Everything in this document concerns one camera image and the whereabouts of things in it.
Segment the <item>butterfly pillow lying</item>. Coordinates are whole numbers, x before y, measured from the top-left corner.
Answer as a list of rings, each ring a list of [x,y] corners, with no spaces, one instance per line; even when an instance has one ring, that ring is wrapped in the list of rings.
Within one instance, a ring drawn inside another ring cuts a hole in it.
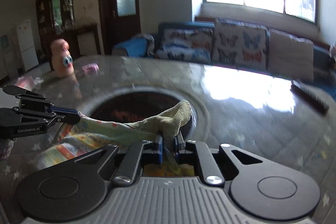
[[[214,32],[210,28],[166,29],[155,56],[159,59],[210,64]]]

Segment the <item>black remote control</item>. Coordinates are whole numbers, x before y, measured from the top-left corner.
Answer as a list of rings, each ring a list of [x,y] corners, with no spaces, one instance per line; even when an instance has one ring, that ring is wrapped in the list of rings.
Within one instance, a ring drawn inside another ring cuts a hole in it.
[[[319,99],[315,93],[308,90],[304,84],[291,80],[291,91],[321,115],[325,116],[329,111],[329,105]]]

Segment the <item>white refrigerator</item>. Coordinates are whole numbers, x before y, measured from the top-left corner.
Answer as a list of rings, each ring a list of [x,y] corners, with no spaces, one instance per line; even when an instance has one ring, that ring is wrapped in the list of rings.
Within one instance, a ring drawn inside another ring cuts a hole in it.
[[[30,69],[37,67],[39,62],[35,50],[30,20],[25,20],[23,23],[17,25],[17,38],[23,69],[29,71]]]

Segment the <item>blue cloth on sofa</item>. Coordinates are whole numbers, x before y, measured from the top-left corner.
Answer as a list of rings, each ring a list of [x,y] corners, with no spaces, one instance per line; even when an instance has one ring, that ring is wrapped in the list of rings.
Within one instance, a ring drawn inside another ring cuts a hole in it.
[[[155,39],[151,34],[138,34],[131,39],[116,44],[112,49],[114,56],[149,57],[155,48]]]

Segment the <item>floral children's shirt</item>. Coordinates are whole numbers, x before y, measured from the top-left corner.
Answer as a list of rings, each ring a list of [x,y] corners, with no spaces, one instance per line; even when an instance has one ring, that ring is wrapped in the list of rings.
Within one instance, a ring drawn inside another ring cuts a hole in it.
[[[163,135],[163,163],[148,164],[147,176],[193,176],[194,168],[177,164],[173,157],[174,138],[191,118],[188,101],[180,101],[164,112],[134,123],[105,122],[80,116],[76,125],[64,124],[54,138],[53,145],[30,161],[32,170],[42,170],[109,144],[128,149],[140,140],[154,140]]]

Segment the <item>wooden display cabinet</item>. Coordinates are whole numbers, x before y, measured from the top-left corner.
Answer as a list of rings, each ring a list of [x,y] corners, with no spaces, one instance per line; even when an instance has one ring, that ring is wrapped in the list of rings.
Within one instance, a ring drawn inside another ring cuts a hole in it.
[[[96,21],[86,15],[76,19],[73,0],[36,0],[35,6],[41,48],[49,63],[56,39],[68,42],[73,59],[101,54]]]

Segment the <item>pink packet on table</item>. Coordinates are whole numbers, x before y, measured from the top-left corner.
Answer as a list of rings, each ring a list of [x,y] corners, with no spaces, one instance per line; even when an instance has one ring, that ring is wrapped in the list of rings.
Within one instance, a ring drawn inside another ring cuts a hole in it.
[[[19,77],[15,83],[15,86],[20,88],[33,91],[41,88],[41,84],[44,82],[44,79],[37,77],[32,78],[31,76],[22,76]]]

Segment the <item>pink cartoon bottle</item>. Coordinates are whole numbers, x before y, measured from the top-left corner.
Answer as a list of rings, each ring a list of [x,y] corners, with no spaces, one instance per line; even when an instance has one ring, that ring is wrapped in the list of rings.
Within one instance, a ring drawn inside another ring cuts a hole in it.
[[[51,43],[52,66],[59,78],[74,73],[73,59],[69,48],[69,44],[64,39],[56,39]]]

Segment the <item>plain cream pillow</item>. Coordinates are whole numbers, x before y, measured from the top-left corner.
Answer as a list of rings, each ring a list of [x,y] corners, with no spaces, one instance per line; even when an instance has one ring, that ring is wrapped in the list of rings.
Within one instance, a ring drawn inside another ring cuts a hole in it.
[[[268,71],[289,79],[312,82],[314,44],[286,32],[269,30]]]

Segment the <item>small pink toy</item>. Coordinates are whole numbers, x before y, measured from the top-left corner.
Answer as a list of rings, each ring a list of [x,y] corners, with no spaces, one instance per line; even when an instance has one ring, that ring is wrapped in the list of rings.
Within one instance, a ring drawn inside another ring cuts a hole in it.
[[[99,66],[96,64],[96,63],[90,63],[90,64],[87,64],[87,65],[83,65],[81,67],[83,73],[85,75],[89,75],[89,74],[97,74],[99,72]]]

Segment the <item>black white plush toy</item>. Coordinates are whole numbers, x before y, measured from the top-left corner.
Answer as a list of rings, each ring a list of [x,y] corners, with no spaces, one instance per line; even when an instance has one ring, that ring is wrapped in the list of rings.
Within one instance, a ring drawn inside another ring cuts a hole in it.
[[[333,43],[329,47],[329,57],[330,57],[330,62],[335,65],[335,62],[336,62],[336,43]]]

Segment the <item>butterfly pillow upright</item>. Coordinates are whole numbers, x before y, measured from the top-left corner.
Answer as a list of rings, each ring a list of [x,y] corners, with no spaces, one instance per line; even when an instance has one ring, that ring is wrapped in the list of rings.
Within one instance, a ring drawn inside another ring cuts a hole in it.
[[[266,71],[268,52],[269,33],[265,26],[233,20],[215,22],[213,62]]]

